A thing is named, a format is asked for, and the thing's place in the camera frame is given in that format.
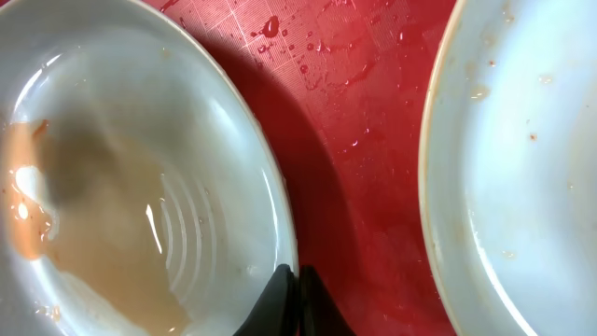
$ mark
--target brown liquid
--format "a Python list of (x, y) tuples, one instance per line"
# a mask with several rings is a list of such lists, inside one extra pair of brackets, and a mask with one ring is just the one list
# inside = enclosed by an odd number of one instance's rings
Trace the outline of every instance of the brown liquid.
[[(47, 256), (151, 335), (180, 334), (188, 315), (169, 289), (166, 256), (156, 242), (164, 242), (161, 226), (154, 235), (147, 215), (150, 208), (160, 224), (161, 167), (130, 139), (108, 145), (89, 133), (53, 138), (48, 127), (46, 120), (37, 129), (13, 124), (3, 141), (6, 224), (15, 249), (27, 259)], [(52, 240), (50, 209), (17, 186), (25, 166), (37, 167), (47, 181), (60, 223)]]

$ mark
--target plate rim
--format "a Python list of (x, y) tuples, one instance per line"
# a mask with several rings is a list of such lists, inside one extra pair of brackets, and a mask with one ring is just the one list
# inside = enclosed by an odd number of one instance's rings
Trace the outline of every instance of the plate rim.
[(448, 24), (444, 31), (444, 34), (439, 43), (439, 49), (437, 51), (436, 60), (433, 65), (431, 77), (429, 78), (429, 84), (427, 94), (425, 96), (425, 104), (423, 107), (423, 116), (421, 121), (421, 131), (419, 137), (419, 159), (417, 167), (417, 184), (419, 190), (419, 211), (421, 216), (421, 226), (423, 229), (423, 240), (425, 244), (425, 251), (427, 253), (427, 260), (431, 268), (431, 274), (433, 275), (434, 282), (436, 283), (437, 293), (441, 298), (441, 302), (446, 310), (446, 314), (454, 327), (456, 334), (463, 335), (462, 327), (456, 318), (451, 303), (446, 295), (446, 288), (443, 284), (441, 272), (439, 270), (438, 254), (436, 251), (436, 240), (433, 235), (433, 223), (429, 220), (429, 208), (427, 206), (427, 168), (428, 159), (427, 155), (429, 152), (429, 134), (431, 129), (431, 123), (433, 121), (433, 110), (436, 103), (438, 86), (443, 72), (443, 67), (446, 62), (448, 52), (451, 49), (451, 42), (456, 36), (458, 30), (458, 24), (463, 16), (463, 11), (467, 0), (456, 0), (456, 4), (451, 12)]

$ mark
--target dirty plate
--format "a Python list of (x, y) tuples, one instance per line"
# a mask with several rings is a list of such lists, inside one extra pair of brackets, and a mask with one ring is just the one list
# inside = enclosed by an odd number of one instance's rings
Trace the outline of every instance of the dirty plate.
[(427, 252), (461, 335), (597, 334), (594, 1), (467, 0), (427, 95)]
[[(297, 256), (283, 179), (221, 68), (139, 1), (15, 0), (0, 31), (0, 334), (232, 334)], [(36, 165), (45, 148), (57, 160)]]

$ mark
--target red table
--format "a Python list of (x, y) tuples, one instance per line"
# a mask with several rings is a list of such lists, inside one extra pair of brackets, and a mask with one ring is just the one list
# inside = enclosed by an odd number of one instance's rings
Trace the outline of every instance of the red table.
[(286, 178), (300, 262), (351, 327), (453, 335), (423, 245), (417, 153), (454, 0), (146, 1), (211, 52), (251, 106)]

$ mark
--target white plate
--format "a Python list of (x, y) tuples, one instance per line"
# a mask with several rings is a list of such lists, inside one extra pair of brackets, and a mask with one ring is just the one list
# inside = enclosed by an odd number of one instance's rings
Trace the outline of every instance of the white plate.
[(461, 335), (595, 335), (597, 2), (459, 1), (421, 133), (427, 253)]
[[(232, 334), (276, 266), (296, 269), (270, 148), (222, 69), (180, 27), (139, 1), (15, 0), (0, 10), (0, 55), (5, 127), (104, 124), (162, 155), (168, 215), (157, 226), (172, 292), (193, 319), (185, 335)], [(0, 334), (145, 334), (6, 238), (0, 230)], [(52, 307), (60, 320), (35, 314)]]

